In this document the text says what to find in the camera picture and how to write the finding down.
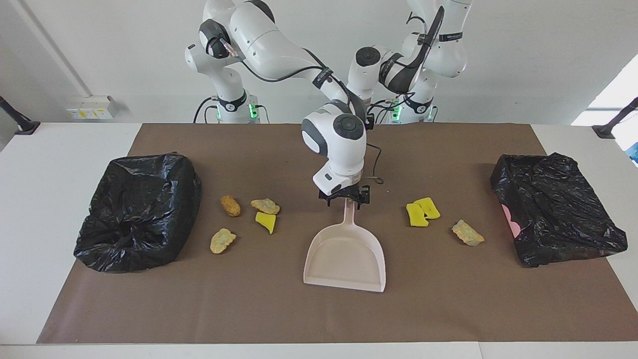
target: blue object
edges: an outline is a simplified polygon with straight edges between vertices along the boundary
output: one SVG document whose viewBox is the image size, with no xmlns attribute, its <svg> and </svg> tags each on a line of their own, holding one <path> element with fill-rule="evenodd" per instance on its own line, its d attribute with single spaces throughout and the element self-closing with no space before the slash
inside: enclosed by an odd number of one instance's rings
<svg viewBox="0 0 638 359">
<path fill-rule="evenodd" d="M 629 158 L 638 163 L 638 142 L 625 151 Z"/>
</svg>

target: black pole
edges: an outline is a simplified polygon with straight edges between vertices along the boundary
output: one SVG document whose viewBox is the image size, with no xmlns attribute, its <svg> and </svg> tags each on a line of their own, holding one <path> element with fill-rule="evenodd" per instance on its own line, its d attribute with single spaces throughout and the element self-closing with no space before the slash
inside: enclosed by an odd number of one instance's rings
<svg viewBox="0 0 638 359">
<path fill-rule="evenodd" d="M 27 116 L 14 109 L 2 96 L 0 96 L 0 107 L 18 124 L 16 135 L 31 135 L 40 125 L 40 122 L 31 121 Z"/>
<path fill-rule="evenodd" d="M 616 115 L 616 117 L 614 117 L 614 119 L 611 120 L 610 123 L 603 126 L 593 126 L 592 128 L 594 129 L 594 132 L 596 132 L 596 134 L 601 139 L 615 139 L 614 135 L 611 134 L 611 130 L 614 128 L 614 126 L 619 124 L 620 121 L 623 121 L 623 119 L 627 117 L 627 115 L 629 115 L 633 110 L 636 110 L 637 107 L 638 97 L 634 98 L 632 103 L 630 103 L 627 107 L 620 110 L 620 113 Z"/>
</svg>

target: trash bin covered with black bag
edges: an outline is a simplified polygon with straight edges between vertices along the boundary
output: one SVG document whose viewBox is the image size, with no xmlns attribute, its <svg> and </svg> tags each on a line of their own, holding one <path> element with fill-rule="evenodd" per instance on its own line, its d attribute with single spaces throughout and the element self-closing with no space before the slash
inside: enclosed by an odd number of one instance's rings
<svg viewBox="0 0 638 359">
<path fill-rule="evenodd" d="M 527 266 L 627 250 L 625 232 L 614 225 L 570 157 L 503 155 L 491 183 L 521 228 L 514 246 Z"/>
<path fill-rule="evenodd" d="M 178 153 L 109 163 L 73 254 L 96 271 L 125 273 L 175 260 L 195 223 L 202 183 Z"/>
</svg>

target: food piece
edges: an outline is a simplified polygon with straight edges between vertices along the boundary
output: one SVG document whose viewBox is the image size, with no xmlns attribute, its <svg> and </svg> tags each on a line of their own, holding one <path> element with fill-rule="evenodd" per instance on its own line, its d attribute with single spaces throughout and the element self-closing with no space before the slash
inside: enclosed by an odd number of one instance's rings
<svg viewBox="0 0 638 359">
<path fill-rule="evenodd" d="M 423 212 L 426 214 L 426 219 L 441 218 L 441 213 L 439 213 L 439 211 L 436 209 L 436 206 L 434 205 L 434 202 L 430 197 L 419 199 L 414 203 L 421 206 L 421 209 L 423 209 Z"/>
<path fill-rule="evenodd" d="M 228 248 L 237 238 L 236 234 L 232 234 L 228 229 L 222 228 L 211 239 L 211 251 L 220 254 Z"/>
<path fill-rule="evenodd" d="M 237 217 L 241 213 L 241 207 L 239 207 L 239 203 L 235 201 L 233 196 L 225 195 L 221 198 L 221 205 L 224 207 L 226 213 L 231 217 Z"/>
<path fill-rule="evenodd" d="M 410 216 L 410 225 L 412 227 L 427 227 L 430 223 L 425 218 L 425 213 L 421 206 L 415 203 L 410 203 L 405 208 L 408 210 Z"/>
<path fill-rule="evenodd" d="M 254 201 L 250 202 L 250 205 L 266 213 L 267 215 L 276 215 L 277 213 L 279 213 L 280 210 L 279 206 L 275 202 L 273 202 L 272 199 L 269 198 L 255 199 Z"/>
<path fill-rule="evenodd" d="M 255 217 L 255 222 L 261 224 L 262 226 L 268 228 L 270 234 L 275 230 L 275 221 L 277 220 L 277 216 L 275 215 L 267 215 L 262 212 L 257 212 L 257 216 Z"/>
<path fill-rule="evenodd" d="M 465 244 L 476 247 L 485 242 L 485 238 L 477 233 L 469 224 L 460 220 L 459 223 L 452 227 L 452 232 L 456 234 Z"/>
</svg>

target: white power box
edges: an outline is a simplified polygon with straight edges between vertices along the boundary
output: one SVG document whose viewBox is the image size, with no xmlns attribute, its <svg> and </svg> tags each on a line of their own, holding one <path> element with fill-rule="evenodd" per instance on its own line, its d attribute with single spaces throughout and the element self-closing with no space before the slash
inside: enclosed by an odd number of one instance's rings
<svg viewBox="0 0 638 359">
<path fill-rule="evenodd" d="M 111 96 L 92 96 L 81 105 L 69 106 L 67 112 L 73 119 L 114 119 L 117 107 Z"/>
</svg>

